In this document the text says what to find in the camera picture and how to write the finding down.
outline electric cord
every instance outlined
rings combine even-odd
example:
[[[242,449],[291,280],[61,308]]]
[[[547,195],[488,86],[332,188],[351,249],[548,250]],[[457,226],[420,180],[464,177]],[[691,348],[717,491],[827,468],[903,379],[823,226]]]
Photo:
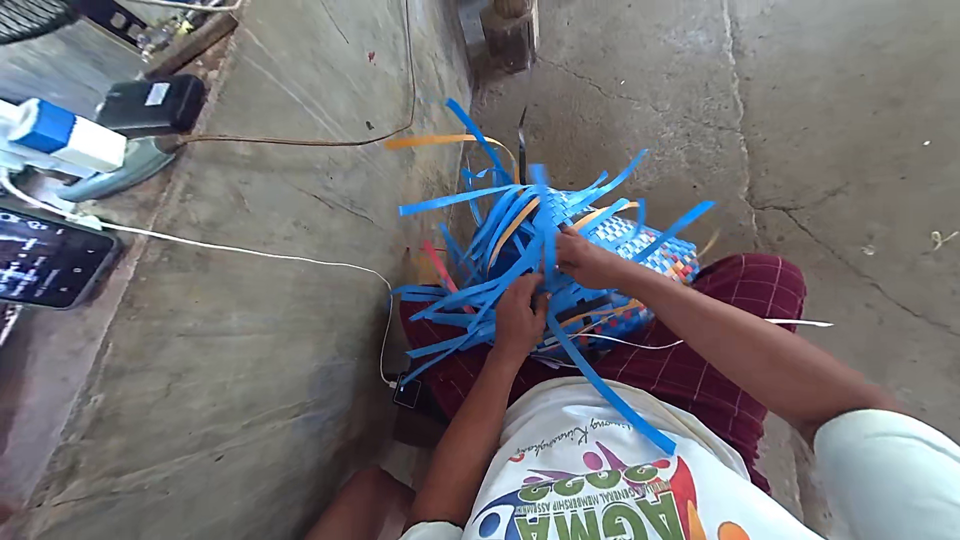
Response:
[[[383,332],[383,341],[380,343],[380,361],[379,361],[379,364],[380,364],[380,378],[383,379],[383,381],[386,382],[387,385],[390,386],[391,388],[396,388],[396,382],[395,382],[395,381],[387,380],[387,377],[386,377],[386,376],[384,375],[384,373],[383,373],[383,354],[384,354],[384,351],[385,351],[386,348],[387,348],[387,336],[388,336],[389,333],[390,333],[390,319],[391,319],[391,318],[393,317],[393,315],[394,315],[394,295],[392,294],[392,291],[394,290],[394,288],[393,288],[392,285],[390,285],[390,282],[387,281],[387,279],[384,278],[382,275],[380,275],[380,273],[377,272],[376,270],[371,270],[370,268],[365,268],[365,267],[363,267],[363,266],[358,266],[358,265],[356,265],[356,264],[349,264],[349,263],[346,263],[346,262],[329,262],[329,261],[326,261],[326,260],[316,260],[316,259],[314,259],[314,258],[298,257],[298,256],[294,256],[294,255],[277,255],[277,254],[272,254],[272,253],[259,252],[259,251],[255,251],[255,250],[248,250],[248,249],[245,249],[245,248],[236,248],[236,247],[233,247],[233,246],[223,246],[223,245],[220,245],[220,244],[210,244],[210,243],[207,243],[207,242],[198,242],[197,240],[190,240],[190,239],[187,239],[187,238],[180,238],[180,237],[178,237],[178,236],[172,236],[172,235],[170,235],[170,234],[158,233],[158,232],[156,232],[156,231],[149,231],[149,230],[146,230],[146,229],[138,229],[138,228],[136,228],[136,227],[127,227],[126,225],[118,225],[118,224],[115,224],[115,223],[109,223],[109,222],[106,222],[106,221],[100,221],[99,218],[97,218],[96,216],[93,216],[93,215],[84,215],[84,216],[81,216],[81,215],[78,215],[78,214],[75,214],[75,213],[72,213],[72,212],[63,210],[63,209],[58,209],[57,207],[55,207],[55,206],[53,206],[53,205],[49,205],[49,204],[47,204],[47,203],[44,203],[44,202],[42,202],[42,201],[39,201],[39,200],[35,199],[34,197],[31,197],[30,195],[27,195],[26,193],[24,193],[23,191],[21,191],[18,187],[16,187],[15,185],[13,185],[13,183],[10,181],[10,175],[8,174],[7,169],[4,168],[4,167],[0,167],[0,185],[2,185],[2,186],[4,187],[4,189],[6,189],[7,191],[9,191],[11,195],[13,195],[13,196],[16,197],[17,199],[20,199],[21,201],[23,201],[23,202],[25,202],[25,203],[27,203],[27,204],[29,204],[29,205],[32,205],[32,206],[37,207],[37,208],[39,208],[39,209],[45,209],[45,210],[47,210],[47,211],[53,212],[53,213],[56,214],[56,215],[59,215],[59,216],[62,216],[62,217],[64,217],[64,218],[66,218],[67,221],[70,221],[70,222],[72,222],[72,223],[77,223],[77,224],[79,224],[79,225],[83,225],[83,226],[86,226],[86,227],[89,227],[89,228],[92,228],[92,229],[98,229],[98,228],[114,229],[115,231],[123,231],[123,232],[125,232],[125,233],[134,233],[134,234],[143,234],[143,235],[145,235],[145,236],[151,236],[151,237],[153,237],[153,238],[159,238],[159,239],[161,239],[161,240],[169,240],[169,241],[171,241],[171,242],[179,242],[179,243],[181,243],[181,244],[187,244],[187,245],[190,245],[190,246],[196,246],[196,247],[200,247],[200,248],[207,248],[207,249],[211,249],[211,250],[230,251],[230,252],[234,252],[234,253],[242,253],[242,254],[247,254],[247,255],[256,255],[256,256],[259,256],[259,257],[266,257],[266,258],[279,258],[279,259],[283,259],[283,260],[298,260],[298,261],[301,261],[301,262],[311,262],[311,263],[313,263],[313,264],[321,264],[321,265],[323,265],[323,266],[342,266],[342,267],[345,267],[345,268],[352,268],[352,269],[354,269],[354,270],[363,270],[364,272],[369,272],[369,273],[371,273],[371,274],[374,274],[374,275],[377,276],[382,282],[384,282],[384,284],[387,285],[387,294],[390,296],[390,311],[389,311],[389,313],[388,313],[388,315],[387,315],[387,325],[386,325],[386,329],[384,329],[384,332]]]
[[[146,2],[153,4],[154,2],[161,2],[164,0],[136,0],[138,2]],[[237,5],[240,4],[243,0],[238,0]],[[257,142],[263,144],[286,144],[291,146],[365,146],[367,144],[373,144],[381,140],[390,138],[394,135],[397,135],[401,132],[404,132],[414,125],[415,113],[417,112],[417,77],[414,73],[414,45],[413,38],[410,35],[410,0],[404,0],[403,2],[403,12],[404,12],[404,27],[406,30],[406,43],[407,43],[407,65],[410,66],[410,118],[407,122],[400,128],[389,132],[386,135],[377,136],[374,138],[368,138],[364,140],[321,140],[321,139],[301,139],[301,138],[283,138],[283,137],[274,137],[274,136],[247,136],[247,135],[208,135],[208,134],[196,134],[196,135],[184,135],[179,139],[178,146],[183,146],[191,142],[202,142],[202,141],[230,141],[230,142]]]
[[[237,0],[230,6],[204,6],[203,4],[187,4],[186,2],[168,2],[167,0],[130,0],[137,4],[147,4],[150,6],[162,6],[164,8],[180,8],[182,10],[193,10],[194,12],[235,12],[240,9],[243,0]]]

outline concrete floor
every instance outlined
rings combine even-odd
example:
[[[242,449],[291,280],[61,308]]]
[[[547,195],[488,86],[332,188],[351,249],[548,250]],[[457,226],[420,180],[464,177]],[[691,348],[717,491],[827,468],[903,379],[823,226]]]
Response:
[[[381,4],[325,12],[252,1],[206,129],[360,137],[366,120],[394,125],[409,97],[400,4]],[[437,104],[468,101],[444,6],[411,2],[419,133],[455,133]],[[703,244],[721,231],[707,262],[758,249],[797,263],[806,316],[837,324],[804,335],[960,436],[960,239],[935,252],[929,241],[960,229],[960,5],[540,0],[540,13],[532,75],[487,81],[475,95],[487,135],[516,147],[529,102],[530,161],[546,163],[559,187],[618,172],[650,148],[611,200],[645,197],[660,227],[717,201],[684,233]],[[437,216],[398,221],[394,208],[452,189],[456,163],[451,148],[198,146],[169,187],[144,184],[103,210],[401,281],[403,246]],[[382,450],[392,409],[375,378],[378,336],[365,330],[382,323],[379,283],[266,260],[241,269],[233,254],[158,242],[132,243],[116,275],[123,282],[85,313],[36,315],[83,331],[54,335],[80,349],[43,350],[72,370],[62,385],[76,403],[58,403],[48,434],[72,413],[61,439],[44,439],[54,459],[36,470],[37,490],[15,486],[30,499],[26,536],[295,537],[348,469]],[[50,341],[12,339],[34,354]],[[764,466],[778,501],[842,535],[803,445],[777,419],[768,425]],[[20,465],[4,453],[0,478],[36,482]]]
[[[363,140],[403,126],[415,102],[406,2],[327,4],[245,3],[198,131]],[[410,132],[462,133],[442,106],[469,105],[456,13],[409,5]],[[459,159],[455,145],[197,143],[169,184],[151,179],[94,211],[400,285],[407,246],[443,217],[401,220],[396,208],[454,189]],[[3,350],[0,380],[22,391],[13,406],[3,396],[0,499],[25,509],[0,538],[302,537],[341,482],[388,450],[387,287],[347,268],[124,241],[100,298],[32,312]],[[405,350],[395,330],[388,355]]]
[[[798,264],[805,315],[837,325],[802,334],[960,437],[960,240],[929,239],[960,229],[960,5],[540,0],[540,16],[532,76],[475,94],[485,134],[516,145],[529,104],[529,160],[559,187],[650,148],[609,201],[645,197],[661,228],[716,201],[683,234],[721,231],[706,262],[761,250]],[[763,446],[778,501],[842,536],[804,444],[771,418]]]

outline floor crack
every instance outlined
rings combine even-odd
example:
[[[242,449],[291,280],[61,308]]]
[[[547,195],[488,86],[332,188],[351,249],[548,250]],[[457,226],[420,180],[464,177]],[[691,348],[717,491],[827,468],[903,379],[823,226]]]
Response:
[[[357,217],[366,219],[367,221],[369,221],[369,222],[371,222],[372,224],[374,224],[376,227],[380,227],[380,226],[377,225],[376,222],[373,221],[373,219],[370,218],[367,214],[365,214],[365,213],[363,213],[363,212],[360,212],[360,211],[357,211],[357,210],[355,210],[355,209],[352,209],[352,208],[350,208],[349,206],[347,206],[347,205],[345,205],[345,204],[343,204],[343,203],[340,203],[339,201],[334,200],[334,201],[331,203],[331,202],[327,201],[324,197],[321,197],[320,195],[317,195],[316,193],[311,193],[310,191],[307,191],[306,189],[303,189],[303,188],[301,188],[301,187],[297,187],[297,186],[295,186],[295,185],[293,185],[293,184],[287,184],[287,185],[290,185],[290,186],[293,187],[295,190],[299,191],[300,193],[303,193],[304,195],[309,195],[310,197],[313,197],[314,199],[317,199],[317,200],[320,201],[321,203],[324,203],[324,204],[325,204],[329,209],[331,209],[331,210],[333,210],[334,208],[346,210],[347,212],[349,212],[349,213],[351,213],[351,214],[353,214],[353,215],[355,215],[355,216],[357,216]]]
[[[797,216],[793,215],[793,211],[794,211],[793,209],[784,209],[782,207],[762,207],[762,208],[755,208],[755,209],[757,210],[775,209],[783,212],[788,218],[790,218],[790,221],[792,221],[797,226],[798,229],[806,233],[806,235],[809,236],[811,240],[817,243],[820,247],[827,250],[828,253],[830,253],[831,255],[833,255],[834,258],[836,258],[841,263],[843,263],[843,265],[849,268],[850,271],[853,272],[858,278],[866,282],[870,287],[875,289],[876,292],[880,293],[880,296],[890,301],[891,304],[893,304],[896,307],[899,307],[901,310],[909,313],[910,315],[912,315],[917,319],[920,319],[921,321],[927,323],[932,327],[945,331],[950,335],[955,335],[957,337],[960,337],[960,331],[954,330],[950,325],[946,323],[942,323],[940,321],[932,320],[926,315],[914,310],[913,308],[905,305],[904,303],[897,300],[896,298],[890,296],[890,293],[883,290],[883,287],[880,285],[880,283],[876,282],[876,280],[874,280],[869,274],[857,268],[853,263],[849,262],[846,258],[840,255],[836,250],[834,250],[829,244],[827,244],[826,242],[818,238],[817,235],[813,233],[813,231],[811,231],[806,225],[804,225],[797,218]]]
[[[613,93],[613,92],[607,91],[605,88],[603,88],[602,86],[600,86],[600,85],[598,85],[597,83],[595,83],[590,77],[588,77],[588,76],[586,76],[586,75],[581,75],[581,74],[577,73],[576,71],[573,71],[573,70],[570,69],[569,67],[566,67],[565,65],[562,65],[562,64],[560,64],[560,63],[556,63],[556,62],[554,62],[554,61],[547,60],[547,59],[544,58],[544,57],[538,57],[537,60],[538,60],[538,61],[542,61],[543,63],[549,64],[549,65],[552,65],[552,66],[556,67],[557,69],[563,71],[563,73],[567,73],[567,74],[569,74],[569,75],[572,75],[573,77],[576,77],[577,79],[580,79],[580,80],[583,81],[584,83],[587,83],[588,85],[593,86],[593,88],[594,88],[596,91],[600,92],[600,93],[603,94],[605,97],[608,97],[608,98],[610,98],[610,99],[625,99],[625,100],[627,100],[627,101],[629,101],[629,102],[631,102],[631,103],[636,103],[636,104],[638,104],[638,105],[643,105],[643,106],[649,107],[651,110],[653,110],[653,112],[656,112],[657,114],[661,114],[661,112],[660,112],[659,110],[655,109],[655,108],[654,108],[652,105],[650,105],[649,103],[644,102],[644,101],[640,101],[640,100],[638,100],[638,99],[636,99],[636,98],[634,98],[634,97],[630,97],[630,96],[628,96],[628,95],[617,94],[617,93]]]
[[[736,55],[733,53],[733,50],[736,46],[736,36],[734,35],[734,22],[730,13],[730,0],[722,0],[723,8],[723,21],[724,21],[724,30],[726,31],[727,40],[724,43],[724,52],[727,53],[727,60],[730,62],[730,71],[731,71],[731,91],[733,95],[733,102],[736,105],[737,117],[736,117],[736,129],[734,130],[739,135],[740,142],[740,154],[743,156],[743,187],[740,189],[740,198],[744,203],[751,209],[754,208],[752,204],[753,200],[753,188],[754,181],[753,176],[750,174],[750,152],[747,150],[747,137],[743,134],[743,116],[746,113],[746,108],[743,105],[743,97],[740,95],[740,74],[736,71]],[[754,246],[758,247],[759,245],[759,234],[756,227],[756,210],[751,210],[750,224],[754,229]]]

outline smartphone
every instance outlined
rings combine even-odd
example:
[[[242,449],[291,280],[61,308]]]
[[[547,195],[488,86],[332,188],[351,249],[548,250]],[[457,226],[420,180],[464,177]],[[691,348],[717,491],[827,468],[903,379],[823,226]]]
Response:
[[[76,307],[120,248],[113,234],[0,205],[0,302]]]

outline white charging cable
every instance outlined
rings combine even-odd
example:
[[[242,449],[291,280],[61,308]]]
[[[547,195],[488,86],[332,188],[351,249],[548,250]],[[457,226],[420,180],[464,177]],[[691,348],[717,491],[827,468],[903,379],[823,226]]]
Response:
[[[91,229],[96,229],[98,231],[101,229],[114,229],[116,231],[123,231],[125,233],[143,234],[146,236],[151,236],[153,238],[159,238],[161,240],[170,240],[172,242],[179,242],[181,244],[197,246],[200,248],[209,248],[211,250],[231,251],[234,253],[256,255],[258,257],[266,257],[266,258],[279,258],[282,260],[298,260],[301,262],[311,262],[313,264],[322,264],[323,266],[343,266],[346,268],[352,268],[354,270],[363,270],[364,272],[369,272],[371,274],[374,274],[382,282],[384,282],[384,284],[387,285],[387,294],[390,296],[390,313],[388,313],[388,316],[387,316],[387,328],[383,332],[383,341],[380,343],[380,378],[383,379],[383,381],[386,382],[387,385],[389,385],[391,388],[396,388],[396,382],[387,380],[386,375],[384,375],[383,373],[383,353],[387,347],[387,335],[390,333],[390,319],[394,315],[394,295],[390,294],[391,291],[394,290],[394,288],[392,285],[390,285],[390,282],[388,282],[387,279],[381,276],[380,273],[377,272],[376,270],[371,270],[370,268],[364,268],[363,266],[357,266],[356,264],[348,264],[346,262],[328,262],[325,260],[316,260],[314,258],[298,257],[294,255],[277,255],[272,253],[259,252],[255,250],[248,250],[244,248],[235,248],[232,246],[222,246],[219,244],[209,244],[206,242],[198,242],[196,240],[189,240],[187,238],[171,236],[170,234],[158,233],[156,231],[148,231],[146,229],[138,229],[136,227],[127,227],[126,225],[117,225],[114,223],[107,223],[105,221],[100,221],[99,218],[93,215],[78,215],[63,209],[58,209],[53,205],[49,205],[47,203],[44,203],[42,201],[35,199],[34,197],[31,197],[30,195],[27,195],[26,193],[21,191],[19,188],[17,188],[15,185],[13,185],[13,183],[10,181],[10,175],[8,174],[8,171],[5,167],[0,167],[0,185],[2,185],[4,189],[8,190],[17,199],[20,199],[25,203],[28,203],[40,209],[51,211],[57,215],[60,215],[66,218],[67,221],[70,221],[72,223],[77,223],[79,225],[83,225]]]

